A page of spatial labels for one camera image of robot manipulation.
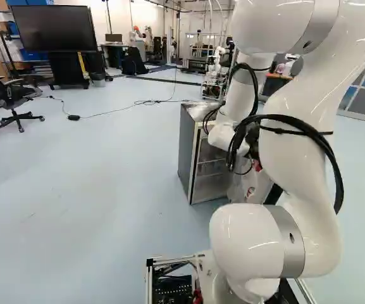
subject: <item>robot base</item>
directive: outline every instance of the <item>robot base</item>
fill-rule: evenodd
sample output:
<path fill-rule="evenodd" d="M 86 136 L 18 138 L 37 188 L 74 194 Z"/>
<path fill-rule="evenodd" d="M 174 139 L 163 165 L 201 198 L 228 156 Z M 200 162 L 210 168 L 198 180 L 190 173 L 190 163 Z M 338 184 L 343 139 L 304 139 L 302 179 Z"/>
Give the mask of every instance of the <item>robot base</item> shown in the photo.
<path fill-rule="evenodd" d="M 192 278 L 192 294 L 195 290 L 201 291 L 202 301 L 200 304 L 247 304 L 242 301 L 230 289 L 226 278 L 214 262 L 211 251 L 203 251 L 197 255 L 186 256 L 175 259 L 150 258 L 147 260 L 145 273 L 145 304 L 158 304 L 153 293 L 156 292 L 153 286 L 158 286 L 161 276 L 180 269 L 183 266 L 192 267 L 194 277 Z M 304 296 L 307 304 L 316 304 L 307 286 L 302 280 L 295 280 L 300 292 Z M 286 279 L 281 279 L 278 292 L 265 304 L 299 304 L 292 288 Z"/>

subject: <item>robotic arm in background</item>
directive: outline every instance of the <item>robotic arm in background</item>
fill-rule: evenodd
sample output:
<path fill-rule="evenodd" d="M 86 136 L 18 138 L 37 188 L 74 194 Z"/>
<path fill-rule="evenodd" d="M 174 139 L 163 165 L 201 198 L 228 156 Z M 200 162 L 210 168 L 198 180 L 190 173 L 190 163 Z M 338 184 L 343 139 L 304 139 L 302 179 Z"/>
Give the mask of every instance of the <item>robotic arm in background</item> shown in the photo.
<path fill-rule="evenodd" d="M 209 72 L 212 76 L 216 76 L 218 73 L 220 73 L 221 65 L 220 65 L 220 58 L 226 54 L 227 51 L 225 48 L 218 46 L 214 52 L 214 55 L 212 56 L 214 58 L 213 64 L 209 65 Z"/>
<path fill-rule="evenodd" d="M 365 68 L 365 0 L 238 0 L 231 29 L 240 51 L 237 62 L 253 69 L 268 68 L 276 53 L 305 54 L 301 73 L 268 99 L 264 114 L 295 117 L 318 132 L 333 131 L 343 95 Z M 261 85 L 265 72 L 256 74 Z M 209 134 L 210 144 L 228 151 L 234 128 L 251 112 L 254 97 L 248 71 L 239 70 Z M 209 226 L 216 263 L 234 293 L 248 303 L 267 300 L 281 277 L 330 273 L 342 251 L 324 154 L 306 136 L 272 129 L 299 130 L 263 120 L 259 132 L 263 171 L 287 193 L 286 202 L 229 204 L 213 214 Z M 325 137 L 332 143 L 333 136 Z M 244 141 L 237 154 L 249 150 Z"/>

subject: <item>blue storage bin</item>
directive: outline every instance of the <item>blue storage bin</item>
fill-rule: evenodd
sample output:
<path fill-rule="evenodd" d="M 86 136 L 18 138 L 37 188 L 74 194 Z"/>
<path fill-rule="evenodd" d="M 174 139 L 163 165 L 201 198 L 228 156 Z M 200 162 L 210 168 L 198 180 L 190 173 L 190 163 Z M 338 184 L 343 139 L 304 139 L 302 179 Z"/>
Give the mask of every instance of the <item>blue storage bin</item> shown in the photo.
<path fill-rule="evenodd" d="M 54 1 L 51 0 L 27 0 L 28 5 L 53 5 Z"/>
<path fill-rule="evenodd" d="M 14 21 L 8 21 L 8 26 L 11 30 L 11 35 L 19 35 L 18 27 Z"/>
<path fill-rule="evenodd" d="M 27 0 L 6 0 L 8 5 L 28 5 Z"/>
<path fill-rule="evenodd" d="M 27 51 L 26 49 L 20 49 L 20 53 L 21 53 L 24 61 L 41 60 L 40 53 L 38 53 L 38 52 L 30 52 L 30 51 Z"/>
<path fill-rule="evenodd" d="M 40 60 L 49 60 L 47 53 L 39 53 Z"/>

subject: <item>white wall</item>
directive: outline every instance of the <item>white wall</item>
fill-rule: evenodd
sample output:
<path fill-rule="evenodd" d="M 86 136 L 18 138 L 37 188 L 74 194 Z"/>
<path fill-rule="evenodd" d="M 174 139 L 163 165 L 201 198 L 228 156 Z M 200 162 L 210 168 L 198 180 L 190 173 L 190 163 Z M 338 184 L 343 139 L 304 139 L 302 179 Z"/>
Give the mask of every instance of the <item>white wall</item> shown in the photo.
<path fill-rule="evenodd" d="M 223 27 L 225 28 L 227 26 L 227 35 L 230 34 L 230 29 L 228 26 L 228 19 L 229 16 L 233 13 L 232 11 L 222 11 L 220 13 L 218 6 L 213 1 L 213 12 L 212 15 L 212 27 L 210 27 L 210 11 L 209 11 L 209 5 L 206 4 L 205 1 L 199 2 L 199 3 L 185 3 L 182 5 L 187 10 L 193 10 L 193 11 L 204 11 L 205 8 L 207 12 L 194 12 L 194 13 L 182 13 L 181 14 L 181 39 L 180 39 L 180 57 L 185 58 L 189 56 L 189 45 L 193 44 L 197 41 L 197 37 L 194 38 L 187 38 L 187 33 L 196 33 L 197 30 L 202 30 L 203 33 L 217 33 L 220 34 Z M 221 5 L 222 9 L 227 9 L 227 4 Z M 218 39 L 216 40 L 216 43 L 214 41 L 211 41 L 211 43 L 208 43 L 206 40 L 206 36 L 204 36 L 204 43 L 205 44 L 218 44 Z"/>
<path fill-rule="evenodd" d="M 105 41 L 105 34 L 110 33 L 107 22 L 106 3 L 100 0 L 55 0 L 58 5 L 87 5 L 91 7 L 94 21 L 96 39 L 98 43 Z M 128 40 L 128 33 L 132 29 L 130 18 L 129 0 L 109 1 L 112 32 L 123 34 L 123 40 Z M 133 25 L 144 32 L 144 27 L 150 25 L 152 33 L 157 36 L 163 35 L 164 16 L 163 9 L 144 0 L 134 0 L 132 3 Z"/>

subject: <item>chair base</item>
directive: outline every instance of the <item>chair base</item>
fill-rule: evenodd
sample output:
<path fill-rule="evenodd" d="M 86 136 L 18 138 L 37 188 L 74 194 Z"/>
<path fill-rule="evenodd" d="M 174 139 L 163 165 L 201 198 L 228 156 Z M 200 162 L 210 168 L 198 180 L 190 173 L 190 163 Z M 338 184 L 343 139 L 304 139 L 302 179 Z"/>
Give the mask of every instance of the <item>chair base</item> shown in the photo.
<path fill-rule="evenodd" d="M 17 114 L 15 110 L 11 110 L 12 111 L 12 116 L 11 117 L 4 117 L 1 119 L 0 121 L 0 128 L 6 127 L 9 124 L 12 124 L 13 122 L 16 122 L 16 124 L 18 125 L 18 130 L 19 132 L 24 132 L 25 130 L 22 127 L 22 124 L 20 123 L 20 120 L 23 119 L 39 119 L 41 122 L 44 121 L 44 117 L 43 116 L 33 116 L 32 112 L 27 112 L 24 114 Z"/>

